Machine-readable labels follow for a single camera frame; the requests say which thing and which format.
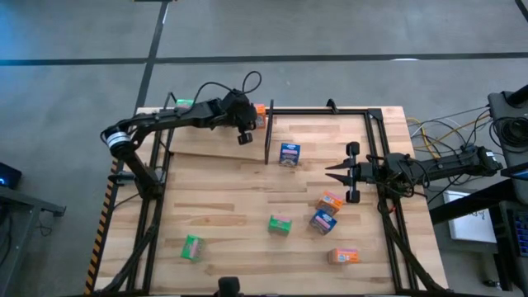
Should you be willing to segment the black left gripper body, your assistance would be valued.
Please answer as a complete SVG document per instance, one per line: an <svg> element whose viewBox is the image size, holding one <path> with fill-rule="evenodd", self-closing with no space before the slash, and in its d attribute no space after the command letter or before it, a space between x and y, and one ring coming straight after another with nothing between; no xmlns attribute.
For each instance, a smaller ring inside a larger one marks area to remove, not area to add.
<svg viewBox="0 0 528 297"><path fill-rule="evenodd" d="M251 131L257 128L257 109L248 97L237 89L232 89L222 100L222 109L226 116L223 125L238 129L239 144L252 142Z"/></svg>

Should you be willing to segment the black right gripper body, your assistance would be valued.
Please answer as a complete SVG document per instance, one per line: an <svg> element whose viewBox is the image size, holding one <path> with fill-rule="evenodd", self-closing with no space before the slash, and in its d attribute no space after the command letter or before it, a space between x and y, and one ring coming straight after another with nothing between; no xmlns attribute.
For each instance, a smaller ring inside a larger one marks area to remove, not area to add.
<svg viewBox="0 0 528 297"><path fill-rule="evenodd" d="M383 164L384 157L377 155L366 155L366 162L359 163L356 158L360 152L360 144L357 142L350 142L346 145L347 174L350 178L349 190L346 193L347 203L359 203L361 193L357 189L357 182L365 182L368 184L375 184L379 179L380 166Z"/></svg>

